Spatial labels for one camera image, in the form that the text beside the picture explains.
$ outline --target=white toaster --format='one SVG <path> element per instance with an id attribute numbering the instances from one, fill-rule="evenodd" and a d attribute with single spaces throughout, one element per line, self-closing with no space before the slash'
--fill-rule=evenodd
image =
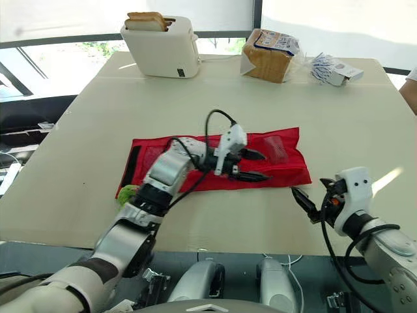
<path id="1" fill-rule="evenodd" d="M 174 20 L 168 31 L 134 31 L 121 29 L 121 35 L 145 75 L 190 78 L 199 70 L 199 56 L 191 21 L 181 16 L 164 16 Z"/>

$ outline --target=toast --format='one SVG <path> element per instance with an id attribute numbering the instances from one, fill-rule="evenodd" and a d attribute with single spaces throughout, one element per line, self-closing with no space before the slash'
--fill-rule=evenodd
<path id="1" fill-rule="evenodd" d="M 167 31 L 164 17 L 158 12 L 129 12 L 124 22 L 132 31 Z"/>

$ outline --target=table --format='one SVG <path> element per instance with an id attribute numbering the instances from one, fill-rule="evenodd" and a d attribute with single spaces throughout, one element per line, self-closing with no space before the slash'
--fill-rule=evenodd
<path id="1" fill-rule="evenodd" d="M 133 138 L 203 133 L 213 108 L 246 132 L 300 127 L 298 148 L 320 203 L 320 177 L 354 166 L 373 179 L 402 173 L 378 192 L 372 213 L 415 228 L 415 119 L 374 59 L 345 59 L 364 77 L 337 88 L 301 71 L 274 84 L 239 75 L 239 57 L 203 63 L 189 80 L 144 77 L 128 52 L 117 52 L 60 118 L 0 200 L 0 239 L 91 248 L 117 214 L 114 199 Z M 217 117 L 212 133 L 228 123 Z M 349 240 L 330 231 L 338 254 Z M 288 188 L 191 194 L 165 217 L 157 250 L 328 254 Z"/>

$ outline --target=red cloth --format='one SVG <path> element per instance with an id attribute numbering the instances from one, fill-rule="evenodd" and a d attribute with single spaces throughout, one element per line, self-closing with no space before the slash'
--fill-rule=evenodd
<path id="1" fill-rule="evenodd" d="M 144 176 L 162 153 L 170 137 L 133 140 L 128 163 L 117 194 L 123 186 L 140 185 L 142 183 Z M 177 137 L 191 137 L 204 141 L 204 136 Z M 267 181 L 248 183 L 230 180 L 224 176 L 215 176 L 211 172 L 195 191 L 288 187 L 310 184 L 311 179 L 306 163 L 300 151 L 296 149 L 298 139 L 298 127 L 263 134 L 248 134 L 247 148 L 261 152 L 266 156 L 266 160 L 242 160 L 239 163 L 240 170 L 259 171 L 272 178 Z M 210 145 L 217 147 L 219 140 L 219 135 L 210 136 Z M 184 192 L 189 189 L 201 175 L 202 173 L 197 170 L 191 171 L 180 191 Z"/>

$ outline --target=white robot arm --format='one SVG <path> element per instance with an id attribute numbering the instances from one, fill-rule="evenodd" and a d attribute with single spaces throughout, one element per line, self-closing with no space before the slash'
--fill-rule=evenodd
<path id="1" fill-rule="evenodd" d="M 216 153 L 214 148 L 193 138 L 172 138 L 172 141 L 170 149 L 158 157 L 146 174 L 136 196 L 124 205 L 98 240 L 88 260 L 56 272 L 39 286 L 0 307 L 0 313 L 101 312 L 120 279 L 137 275 L 150 261 L 158 228 L 168 210 L 177 203 L 178 199 L 172 203 L 171 200 L 190 170 L 197 168 L 204 175 L 216 170 L 216 175 L 245 181 L 269 178 L 261 173 L 239 171 L 238 163 L 247 155 L 242 149 L 247 139 L 234 121 L 231 130 L 222 136 Z M 263 157 L 256 151 L 251 156 Z"/>
<path id="2" fill-rule="evenodd" d="M 293 195 L 312 223 L 321 222 L 326 245 L 343 281 L 374 312 L 389 312 L 364 299 L 345 276 L 328 240 L 325 222 L 339 235 L 348 235 L 353 240 L 345 256 L 346 269 L 352 277 L 368 284 L 386 284 L 395 313 L 417 312 L 416 241 L 400 231 L 399 226 L 370 215 L 372 188 L 367 168 L 344 170 L 336 175 L 336 180 L 321 179 L 321 182 L 327 189 L 321 211 L 300 189 L 292 188 Z M 353 273 L 348 260 L 354 246 L 382 280 L 367 280 Z"/>

